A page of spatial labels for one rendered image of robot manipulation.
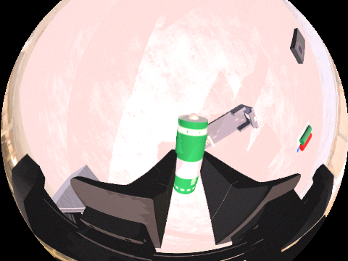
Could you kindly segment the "green and white battery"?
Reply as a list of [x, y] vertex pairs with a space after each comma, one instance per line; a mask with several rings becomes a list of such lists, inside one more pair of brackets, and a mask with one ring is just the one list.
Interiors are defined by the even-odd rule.
[[208, 136], [208, 118], [197, 113], [179, 116], [176, 139], [177, 168], [174, 189], [191, 194], [198, 183]]

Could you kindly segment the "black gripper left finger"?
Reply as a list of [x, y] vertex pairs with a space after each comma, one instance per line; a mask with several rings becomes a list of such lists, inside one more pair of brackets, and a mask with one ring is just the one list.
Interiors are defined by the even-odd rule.
[[154, 247], [162, 247], [177, 168], [176, 150], [167, 153], [132, 183], [105, 183], [73, 177], [70, 185], [86, 206], [116, 218], [143, 223]]

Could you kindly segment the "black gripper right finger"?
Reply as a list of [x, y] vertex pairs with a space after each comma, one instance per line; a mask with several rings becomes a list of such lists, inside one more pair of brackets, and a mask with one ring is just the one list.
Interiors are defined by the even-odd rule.
[[257, 182], [205, 151], [200, 167], [215, 246], [231, 241], [268, 203], [295, 189], [301, 174]]

